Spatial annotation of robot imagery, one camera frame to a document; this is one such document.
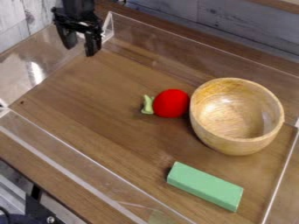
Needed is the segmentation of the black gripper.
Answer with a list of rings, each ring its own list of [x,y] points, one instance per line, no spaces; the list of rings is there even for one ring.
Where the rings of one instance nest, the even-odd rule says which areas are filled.
[[[103,24],[95,13],[95,0],[60,0],[51,12],[64,47],[69,50],[79,43],[76,32],[84,33],[85,54],[93,56],[101,48]]]

